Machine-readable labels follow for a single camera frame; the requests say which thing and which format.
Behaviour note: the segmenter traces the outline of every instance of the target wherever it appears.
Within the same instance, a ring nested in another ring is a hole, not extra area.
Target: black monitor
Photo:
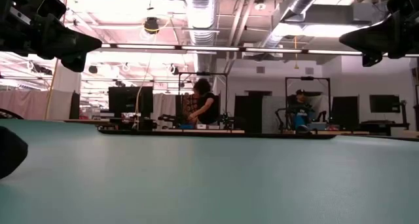
[[[333,97],[331,122],[341,130],[355,130],[359,127],[358,96]]]
[[[400,113],[399,96],[370,95],[369,106],[371,113]]]
[[[121,113],[135,113],[138,86],[109,87],[109,110],[115,116]],[[142,117],[150,117],[153,112],[153,87],[143,86],[138,98],[138,111]]]

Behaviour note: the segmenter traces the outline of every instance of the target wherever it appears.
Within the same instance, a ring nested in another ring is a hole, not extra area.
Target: dark-haired person
[[[295,112],[294,125],[298,128],[302,125],[307,125],[310,122],[311,105],[306,103],[306,92],[298,90],[295,92],[296,100],[289,105],[290,109]]]
[[[189,115],[189,120],[197,124],[217,124],[218,108],[211,85],[207,79],[199,79],[194,85],[194,94],[198,97],[198,110]]]

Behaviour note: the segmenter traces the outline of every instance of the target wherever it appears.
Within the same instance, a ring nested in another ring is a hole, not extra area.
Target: air duct
[[[260,47],[263,48],[276,48],[277,45],[283,38],[283,28],[287,25],[283,21],[294,17],[299,14],[303,14],[313,5],[316,0],[288,0],[287,7],[283,10],[280,10],[282,13],[278,25],[269,33],[268,37],[261,43]]]
[[[203,46],[214,45],[215,33],[213,31],[205,31],[205,29],[211,29],[214,26],[217,0],[185,0],[185,2],[187,4],[189,28],[200,29],[199,31],[189,32],[192,44]],[[215,65],[212,55],[194,55],[196,72],[214,72]]]

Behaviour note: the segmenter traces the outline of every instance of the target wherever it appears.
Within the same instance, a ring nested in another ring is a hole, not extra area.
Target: teal table surface
[[[0,180],[1,224],[419,223],[419,144],[109,136],[0,120],[29,154]]]

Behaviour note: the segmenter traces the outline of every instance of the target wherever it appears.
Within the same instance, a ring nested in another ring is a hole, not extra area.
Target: pink curtain
[[[53,90],[48,120],[64,120],[69,118],[71,107],[70,92]],[[47,91],[9,90],[0,91],[0,108],[12,111],[24,119],[43,120]]]

